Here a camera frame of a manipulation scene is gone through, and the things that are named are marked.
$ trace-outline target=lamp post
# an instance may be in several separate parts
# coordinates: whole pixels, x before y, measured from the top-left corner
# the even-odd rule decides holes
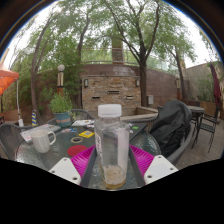
[[[64,65],[58,66],[58,83],[57,83],[57,94],[61,93],[63,96],[63,84],[64,84],[64,73],[65,70]]]

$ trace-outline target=plastic bottle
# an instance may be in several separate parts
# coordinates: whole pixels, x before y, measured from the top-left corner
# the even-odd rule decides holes
[[[107,188],[121,187],[126,181],[130,127],[120,121],[121,114],[120,104],[99,105],[100,119],[94,124],[98,163]]]

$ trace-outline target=coffee cup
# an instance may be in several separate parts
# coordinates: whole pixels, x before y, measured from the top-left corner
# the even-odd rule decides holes
[[[54,135],[54,140],[49,141],[49,134]],[[56,136],[53,131],[47,132],[46,130],[37,130],[31,134],[31,139],[35,149],[40,153],[46,153],[49,151],[50,146],[56,141]]]

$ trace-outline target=black backpack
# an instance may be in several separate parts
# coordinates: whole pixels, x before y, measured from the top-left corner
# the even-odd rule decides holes
[[[191,117],[190,109],[179,100],[166,102],[159,112],[149,133],[158,142],[165,158],[180,147],[182,138],[189,131]]]

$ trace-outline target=bottle cap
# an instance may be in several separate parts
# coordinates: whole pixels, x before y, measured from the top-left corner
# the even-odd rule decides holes
[[[120,117],[121,114],[120,104],[103,104],[98,106],[99,117]]]

